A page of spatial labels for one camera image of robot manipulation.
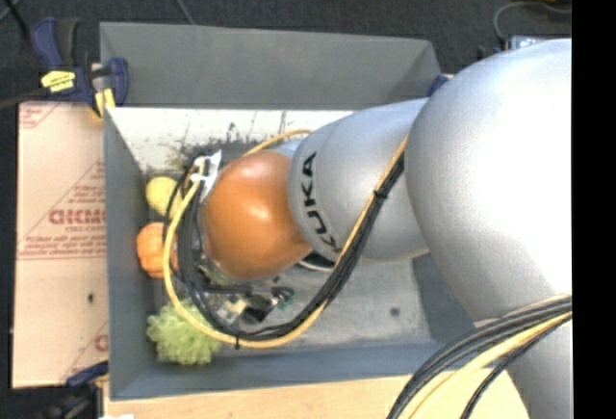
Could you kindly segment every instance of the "green fuzzy toy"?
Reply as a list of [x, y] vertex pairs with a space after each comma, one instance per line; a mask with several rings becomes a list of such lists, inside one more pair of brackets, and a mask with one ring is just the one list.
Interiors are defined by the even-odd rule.
[[[184, 308], [196, 320], [207, 325], [203, 315], [192, 302], [183, 302]], [[185, 365], [207, 364], [221, 343], [199, 331], [177, 312], [173, 304], [164, 305], [158, 315], [147, 318], [145, 334], [156, 343], [161, 361]]]

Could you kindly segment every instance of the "robotic hand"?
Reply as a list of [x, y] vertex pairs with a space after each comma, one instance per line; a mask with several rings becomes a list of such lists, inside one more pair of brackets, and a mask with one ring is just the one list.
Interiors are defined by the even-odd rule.
[[[430, 252], [476, 322], [571, 295], [571, 58], [570, 40], [503, 52], [429, 99], [354, 113], [219, 173], [200, 160], [183, 194], [189, 220], [171, 222], [167, 244], [177, 230], [181, 279], [208, 331], [249, 347], [288, 342], [360, 252]], [[311, 252], [333, 269], [305, 310], [239, 328], [243, 313], [263, 322], [288, 302], [293, 290], [270, 282]], [[572, 361], [563, 326], [511, 366], [533, 419], [573, 416]]]

